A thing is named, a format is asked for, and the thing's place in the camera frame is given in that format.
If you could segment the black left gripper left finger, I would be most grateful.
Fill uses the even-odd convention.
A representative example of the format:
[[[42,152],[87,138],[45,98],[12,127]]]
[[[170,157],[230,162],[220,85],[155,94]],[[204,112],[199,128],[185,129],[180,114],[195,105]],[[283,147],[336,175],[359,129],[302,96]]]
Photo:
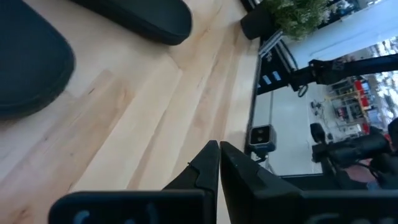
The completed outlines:
[[[204,224],[216,224],[220,147],[210,140],[188,166],[163,190],[201,190],[205,193]]]

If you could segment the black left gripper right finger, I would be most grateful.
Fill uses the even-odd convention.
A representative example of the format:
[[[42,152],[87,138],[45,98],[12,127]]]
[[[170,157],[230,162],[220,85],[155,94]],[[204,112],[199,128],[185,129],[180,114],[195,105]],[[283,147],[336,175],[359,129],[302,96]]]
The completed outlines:
[[[220,143],[221,183],[231,224],[302,224],[300,190]]]

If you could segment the black rubber slide sandal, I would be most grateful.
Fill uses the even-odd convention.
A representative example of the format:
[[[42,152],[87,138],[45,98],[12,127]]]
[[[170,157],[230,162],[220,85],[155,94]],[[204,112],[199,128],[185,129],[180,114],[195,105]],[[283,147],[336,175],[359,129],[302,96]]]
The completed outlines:
[[[179,45],[191,34],[193,18],[183,0],[71,0],[143,38]]]
[[[74,69],[72,48],[46,19],[23,0],[0,0],[0,120],[44,109]]]

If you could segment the person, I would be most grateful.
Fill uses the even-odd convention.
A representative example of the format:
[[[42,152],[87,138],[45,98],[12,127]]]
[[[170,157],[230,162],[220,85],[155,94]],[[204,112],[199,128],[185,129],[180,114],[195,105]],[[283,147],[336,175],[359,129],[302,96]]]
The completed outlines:
[[[366,168],[366,166],[370,166],[371,160],[362,160],[359,163],[364,164],[364,166],[352,165],[345,169],[350,179],[365,184],[369,190],[379,190],[377,174]]]

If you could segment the red and grey equipment rack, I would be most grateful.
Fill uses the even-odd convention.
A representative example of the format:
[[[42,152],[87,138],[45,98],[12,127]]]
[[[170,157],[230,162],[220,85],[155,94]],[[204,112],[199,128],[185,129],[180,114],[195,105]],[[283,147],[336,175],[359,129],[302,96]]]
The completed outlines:
[[[369,82],[363,78],[345,78],[327,86],[326,99],[336,117],[336,127],[347,136],[369,134],[368,110],[372,109]]]

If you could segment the potted green plant black pot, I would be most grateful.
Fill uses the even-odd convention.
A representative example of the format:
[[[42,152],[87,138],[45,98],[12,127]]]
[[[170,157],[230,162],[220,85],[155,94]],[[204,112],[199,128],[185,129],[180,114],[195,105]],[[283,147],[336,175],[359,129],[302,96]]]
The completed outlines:
[[[241,20],[249,40],[270,38],[281,31],[294,40],[302,40],[328,22],[335,11],[331,0],[262,0]]]

